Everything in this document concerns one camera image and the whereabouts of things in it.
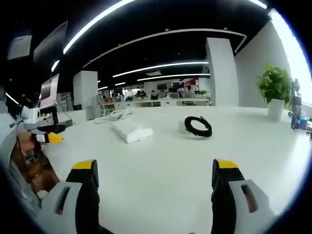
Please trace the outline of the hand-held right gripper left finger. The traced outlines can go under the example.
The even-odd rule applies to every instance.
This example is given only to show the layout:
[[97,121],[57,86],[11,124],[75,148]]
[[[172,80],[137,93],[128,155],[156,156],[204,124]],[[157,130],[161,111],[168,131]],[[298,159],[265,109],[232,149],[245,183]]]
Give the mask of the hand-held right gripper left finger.
[[46,234],[98,234],[99,179],[95,159],[76,163],[41,202],[40,226]]

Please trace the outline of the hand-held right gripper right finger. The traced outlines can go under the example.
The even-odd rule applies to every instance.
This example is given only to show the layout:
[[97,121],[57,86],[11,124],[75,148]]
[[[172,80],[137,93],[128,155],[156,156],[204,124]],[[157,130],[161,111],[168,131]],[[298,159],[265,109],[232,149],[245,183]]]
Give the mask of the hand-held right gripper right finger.
[[212,166],[213,234],[264,234],[275,221],[269,197],[229,160]]

